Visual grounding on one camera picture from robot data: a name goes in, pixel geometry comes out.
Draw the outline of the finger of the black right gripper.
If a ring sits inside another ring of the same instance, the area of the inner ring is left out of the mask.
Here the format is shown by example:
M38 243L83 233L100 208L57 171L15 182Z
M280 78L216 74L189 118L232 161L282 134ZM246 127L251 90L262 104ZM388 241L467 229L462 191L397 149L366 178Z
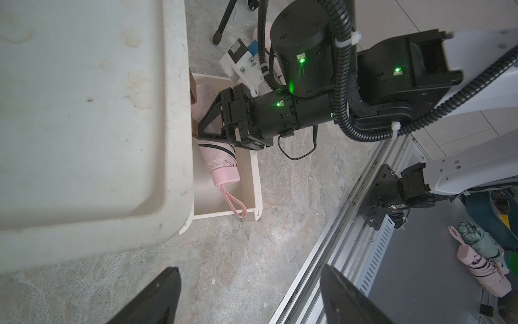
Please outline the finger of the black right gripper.
M226 140L221 94L206 94L196 103L198 140Z

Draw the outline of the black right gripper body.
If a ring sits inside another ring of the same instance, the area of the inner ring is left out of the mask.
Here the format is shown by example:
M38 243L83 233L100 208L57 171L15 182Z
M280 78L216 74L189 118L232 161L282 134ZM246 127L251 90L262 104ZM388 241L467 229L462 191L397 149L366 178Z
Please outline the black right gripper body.
M274 90L253 98L243 85L220 92L224 143L260 151L273 146L273 138L283 134L283 91Z

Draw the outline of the white drawer cabinet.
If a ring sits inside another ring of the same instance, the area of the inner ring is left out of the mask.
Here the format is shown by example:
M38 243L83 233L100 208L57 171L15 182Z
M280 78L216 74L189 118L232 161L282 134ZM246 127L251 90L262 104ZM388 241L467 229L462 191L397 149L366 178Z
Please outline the white drawer cabinet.
M1 2L1 272L159 244L194 213L183 1Z

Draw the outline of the white bottom drawer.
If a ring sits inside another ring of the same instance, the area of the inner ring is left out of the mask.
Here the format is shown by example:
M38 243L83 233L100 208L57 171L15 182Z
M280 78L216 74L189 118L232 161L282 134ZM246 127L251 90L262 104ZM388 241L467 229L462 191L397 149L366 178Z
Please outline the white bottom drawer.
M197 138L192 144L194 219L233 215L259 220L263 198L257 153Z

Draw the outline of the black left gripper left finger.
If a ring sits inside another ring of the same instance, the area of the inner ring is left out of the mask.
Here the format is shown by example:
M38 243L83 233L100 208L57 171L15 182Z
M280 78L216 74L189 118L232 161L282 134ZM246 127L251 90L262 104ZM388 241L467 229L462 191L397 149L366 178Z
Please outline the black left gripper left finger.
M173 324L181 290L179 269L167 267L108 323Z

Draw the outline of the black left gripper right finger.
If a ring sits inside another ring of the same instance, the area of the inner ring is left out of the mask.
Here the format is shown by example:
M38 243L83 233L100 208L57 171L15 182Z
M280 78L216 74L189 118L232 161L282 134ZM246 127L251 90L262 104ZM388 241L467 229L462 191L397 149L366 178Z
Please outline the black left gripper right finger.
M393 324L336 268L324 264L320 283L327 323Z

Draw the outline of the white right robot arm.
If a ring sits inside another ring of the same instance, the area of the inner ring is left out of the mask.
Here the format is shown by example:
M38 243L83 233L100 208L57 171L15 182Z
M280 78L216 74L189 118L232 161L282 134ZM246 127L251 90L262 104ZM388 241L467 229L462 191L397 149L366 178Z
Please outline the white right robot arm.
M457 113L517 106L517 30L431 30L358 51L353 1L294 1L267 26L258 4L258 69L269 87L222 90L193 133L214 184L240 176L235 149L259 151L304 128L336 123L374 143Z

